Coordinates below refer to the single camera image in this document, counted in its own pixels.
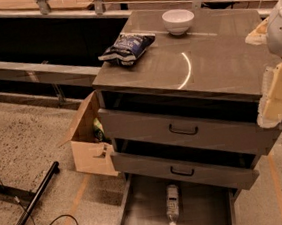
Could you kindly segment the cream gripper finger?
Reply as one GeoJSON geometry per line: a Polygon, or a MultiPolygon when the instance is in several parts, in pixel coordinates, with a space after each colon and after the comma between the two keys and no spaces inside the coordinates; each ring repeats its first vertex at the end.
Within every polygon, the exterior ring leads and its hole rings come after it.
{"type": "Polygon", "coordinates": [[[262,82],[256,121],[261,128],[274,128],[282,122],[282,63],[267,67],[262,82]]]}
{"type": "Polygon", "coordinates": [[[262,45],[266,44],[267,38],[267,28],[268,28],[268,18],[261,21],[261,23],[252,30],[251,33],[245,38],[247,44],[262,45]]]}

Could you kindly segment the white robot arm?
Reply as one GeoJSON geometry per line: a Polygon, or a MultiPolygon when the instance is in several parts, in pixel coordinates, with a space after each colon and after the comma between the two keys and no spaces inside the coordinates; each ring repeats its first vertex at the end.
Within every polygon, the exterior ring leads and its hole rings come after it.
{"type": "MultiPolygon", "coordinates": [[[[282,58],[282,0],[277,2],[268,18],[247,35],[245,42],[265,44],[271,53],[282,58]]],[[[282,122],[282,63],[265,69],[261,92],[257,124],[262,128],[274,128],[282,122]]]]}

